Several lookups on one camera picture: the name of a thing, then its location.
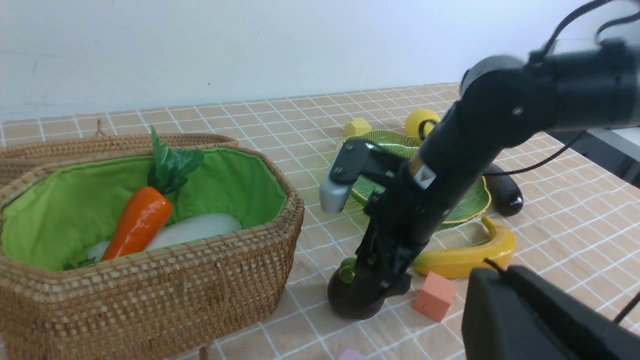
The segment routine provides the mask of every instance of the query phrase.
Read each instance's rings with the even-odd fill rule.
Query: white wall
[[[459,81],[585,1],[3,0],[0,120]]]

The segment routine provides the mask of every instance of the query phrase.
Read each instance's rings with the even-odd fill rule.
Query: yellow cube
[[[371,125],[362,117],[351,120],[344,126],[344,136],[360,136],[371,131]]]

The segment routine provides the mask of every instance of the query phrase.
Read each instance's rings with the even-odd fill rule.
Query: yellow ball
[[[435,111],[430,109],[418,109],[409,114],[406,117],[406,122],[404,123],[404,130],[408,136],[420,136],[420,124],[424,123],[424,129],[422,134],[424,137],[431,132],[433,129],[434,122],[440,122],[440,117],[436,114]]]

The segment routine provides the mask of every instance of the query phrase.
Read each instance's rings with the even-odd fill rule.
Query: pink block
[[[364,355],[348,348],[342,353],[342,355],[340,355],[340,359],[338,360],[367,360],[367,358]]]
[[[430,272],[424,280],[413,308],[435,322],[441,322],[456,297],[455,282]]]

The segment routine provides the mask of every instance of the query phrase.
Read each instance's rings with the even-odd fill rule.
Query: basket handle
[[[104,133],[104,131],[102,131],[102,119],[98,118],[98,124],[97,124],[98,130],[95,132],[95,135],[93,136],[94,138],[99,138],[101,136],[107,136],[107,134]]]

